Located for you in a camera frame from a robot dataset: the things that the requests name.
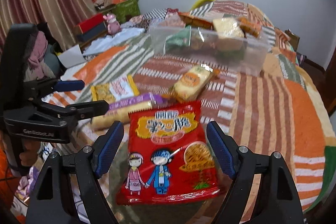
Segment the red noodle snack bag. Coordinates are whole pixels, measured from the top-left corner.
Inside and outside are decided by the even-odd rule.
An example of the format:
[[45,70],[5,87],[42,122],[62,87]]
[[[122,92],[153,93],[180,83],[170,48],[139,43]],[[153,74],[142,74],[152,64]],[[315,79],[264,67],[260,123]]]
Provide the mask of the red noodle snack bag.
[[199,101],[131,113],[128,172],[118,205],[203,201],[222,191]]

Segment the pink plush toy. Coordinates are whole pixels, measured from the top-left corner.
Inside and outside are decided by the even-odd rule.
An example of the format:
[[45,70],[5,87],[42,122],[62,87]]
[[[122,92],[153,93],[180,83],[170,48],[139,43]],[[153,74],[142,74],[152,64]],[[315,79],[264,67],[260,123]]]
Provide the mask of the pink plush toy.
[[107,23],[108,34],[114,36],[121,31],[120,23],[117,21],[117,17],[114,14],[106,14],[103,16]]

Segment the green cardboard box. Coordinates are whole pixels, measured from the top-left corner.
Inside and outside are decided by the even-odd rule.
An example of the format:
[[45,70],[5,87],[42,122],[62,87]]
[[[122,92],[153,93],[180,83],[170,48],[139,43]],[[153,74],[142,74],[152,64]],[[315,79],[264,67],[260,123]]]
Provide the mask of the green cardboard box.
[[119,23],[125,23],[132,17],[139,16],[138,0],[126,0],[112,7],[111,13],[116,15]]

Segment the green snack packet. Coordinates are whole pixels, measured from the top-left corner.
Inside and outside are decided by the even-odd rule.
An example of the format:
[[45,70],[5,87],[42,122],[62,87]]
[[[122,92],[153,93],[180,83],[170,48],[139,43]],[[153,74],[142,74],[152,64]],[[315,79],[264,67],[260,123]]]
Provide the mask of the green snack packet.
[[191,27],[188,26],[176,34],[170,35],[165,39],[164,53],[189,47],[191,44]]

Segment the clear plastic storage box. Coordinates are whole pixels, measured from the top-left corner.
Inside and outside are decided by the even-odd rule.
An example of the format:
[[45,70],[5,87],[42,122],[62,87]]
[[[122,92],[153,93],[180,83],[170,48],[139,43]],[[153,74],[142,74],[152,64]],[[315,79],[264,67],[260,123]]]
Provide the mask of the clear plastic storage box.
[[[247,18],[224,17],[212,22],[181,15],[185,27],[153,26],[149,28],[155,55],[177,56],[190,61],[219,66],[258,76],[271,45],[261,26]],[[191,27],[189,47],[164,53],[165,39]]]

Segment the orange cracker packet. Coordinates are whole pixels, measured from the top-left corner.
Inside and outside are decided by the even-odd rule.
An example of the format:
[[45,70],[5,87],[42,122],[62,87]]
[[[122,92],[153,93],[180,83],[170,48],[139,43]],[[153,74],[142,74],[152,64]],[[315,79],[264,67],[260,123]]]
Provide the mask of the orange cracker packet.
[[219,74],[206,64],[194,65],[171,87],[171,96],[179,102],[194,101],[205,86]]

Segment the red shoe box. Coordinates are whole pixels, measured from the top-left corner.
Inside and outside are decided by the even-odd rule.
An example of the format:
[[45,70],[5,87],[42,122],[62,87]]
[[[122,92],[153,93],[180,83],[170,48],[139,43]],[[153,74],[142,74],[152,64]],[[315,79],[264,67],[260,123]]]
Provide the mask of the red shoe box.
[[97,13],[96,15],[92,16],[89,19],[86,19],[73,28],[74,35],[81,35],[88,31],[90,31],[92,28],[98,26],[99,24],[104,22],[104,16],[101,13]]

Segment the yellow fuzzy headboard edge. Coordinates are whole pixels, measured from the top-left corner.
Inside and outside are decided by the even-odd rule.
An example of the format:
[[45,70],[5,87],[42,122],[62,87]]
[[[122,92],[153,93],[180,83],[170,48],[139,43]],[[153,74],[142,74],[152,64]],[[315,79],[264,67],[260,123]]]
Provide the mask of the yellow fuzzy headboard edge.
[[200,8],[201,6],[207,4],[207,3],[211,3],[213,1],[216,1],[216,0],[197,0],[191,7],[191,10],[194,10],[194,9],[197,9],[197,8]]

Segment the purple biscuit packet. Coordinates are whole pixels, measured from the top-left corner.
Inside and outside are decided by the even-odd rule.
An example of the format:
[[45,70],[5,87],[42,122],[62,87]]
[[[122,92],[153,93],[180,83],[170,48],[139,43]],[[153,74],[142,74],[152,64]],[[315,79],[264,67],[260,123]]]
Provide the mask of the purple biscuit packet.
[[108,111],[104,115],[93,117],[91,128],[93,131],[103,130],[109,128],[114,121],[127,124],[130,121],[130,113],[166,106],[167,103],[167,98],[153,93],[144,93],[123,99],[110,104]]

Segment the brown cardboard box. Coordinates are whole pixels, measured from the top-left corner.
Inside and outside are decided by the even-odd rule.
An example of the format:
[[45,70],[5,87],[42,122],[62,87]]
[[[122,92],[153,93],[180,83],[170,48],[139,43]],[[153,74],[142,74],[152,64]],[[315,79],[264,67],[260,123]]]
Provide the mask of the brown cardboard box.
[[293,47],[294,51],[297,51],[300,37],[291,32],[291,30],[285,30],[285,33],[290,37],[290,45]]

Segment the checkered patterned quilt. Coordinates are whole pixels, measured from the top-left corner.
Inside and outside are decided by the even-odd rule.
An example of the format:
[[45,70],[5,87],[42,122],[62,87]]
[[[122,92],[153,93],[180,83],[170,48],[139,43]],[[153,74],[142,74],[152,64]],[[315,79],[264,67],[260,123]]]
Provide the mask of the checkered patterned quilt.
[[165,19],[177,15],[178,9],[153,9],[150,12],[134,16],[127,22],[121,25],[121,28],[143,28],[145,32],[148,32],[151,26],[156,26],[163,22]]

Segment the yellow white snack bag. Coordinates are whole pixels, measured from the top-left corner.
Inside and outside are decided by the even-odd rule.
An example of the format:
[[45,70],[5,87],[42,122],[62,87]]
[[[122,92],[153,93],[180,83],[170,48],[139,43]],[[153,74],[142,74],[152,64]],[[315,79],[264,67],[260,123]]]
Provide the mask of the yellow white snack bag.
[[105,100],[108,103],[117,102],[139,95],[138,88],[131,75],[121,76],[104,84],[91,86],[92,101]]

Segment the white plastic bag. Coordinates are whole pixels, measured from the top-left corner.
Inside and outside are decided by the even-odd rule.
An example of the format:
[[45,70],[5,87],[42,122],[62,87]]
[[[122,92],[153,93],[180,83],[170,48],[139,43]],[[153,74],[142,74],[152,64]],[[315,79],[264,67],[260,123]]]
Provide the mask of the white plastic bag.
[[143,34],[144,32],[144,28],[124,28],[114,36],[107,35],[105,37],[97,38],[84,50],[83,56],[103,53],[112,47],[118,46],[130,38]]

